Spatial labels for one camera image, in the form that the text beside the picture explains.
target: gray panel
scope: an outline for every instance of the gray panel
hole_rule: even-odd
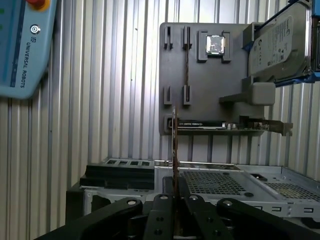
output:
[[[164,48],[165,28],[170,27],[173,37],[173,49]],[[186,51],[182,49],[182,31],[190,27],[189,85],[191,100],[188,107],[183,106],[182,89],[186,75]],[[171,115],[171,108],[164,105],[164,92],[170,88],[171,102],[178,106],[178,115],[186,120],[215,120],[239,122],[239,115],[261,118],[263,106],[250,106],[238,102],[232,109],[221,106],[219,98],[241,92],[241,79],[247,74],[246,51],[242,50],[242,31],[247,25],[233,24],[162,24],[160,27],[160,68],[159,68],[159,130],[166,132],[165,119]],[[233,60],[221,63],[220,57],[208,57],[206,62],[196,60],[197,50],[201,48],[197,41],[199,31],[209,35],[221,35],[230,32],[233,43]]]

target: hard drive label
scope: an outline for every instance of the hard drive label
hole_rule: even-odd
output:
[[[292,50],[293,27],[290,15],[254,41],[250,52],[252,75],[287,60]]]

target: screw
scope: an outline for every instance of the screw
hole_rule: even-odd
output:
[[[137,203],[137,201],[134,201],[134,200],[127,202],[127,204],[129,204],[129,205],[135,205],[136,203]]]
[[[191,195],[190,198],[191,198],[192,200],[197,200],[197,199],[198,199],[198,197],[197,197],[196,195]]]
[[[229,200],[225,200],[223,203],[224,203],[225,205],[227,205],[227,206],[231,206],[231,205],[232,205],[232,202],[229,201]]]

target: gray plastic mount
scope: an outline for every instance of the gray plastic mount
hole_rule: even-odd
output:
[[[248,52],[243,50],[243,32],[248,24],[223,23],[163,23],[159,38],[159,132],[168,135],[166,121],[177,105],[178,117],[185,120],[239,122],[239,116],[264,118],[264,104],[259,97],[261,85],[251,86],[250,100],[221,104],[220,98],[243,93],[243,80],[248,76]],[[188,85],[191,101],[186,104],[186,50],[185,30],[190,31]],[[222,55],[206,54],[206,36],[224,36]],[[257,131],[217,130],[212,134],[256,135]]]

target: metal bracket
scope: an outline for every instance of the metal bracket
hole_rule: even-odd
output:
[[[273,133],[281,134],[282,136],[292,136],[293,123],[282,122],[278,120],[266,120],[260,118],[250,118],[248,116],[240,116],[240,124],[244,125],[244,128],[264,130]]]

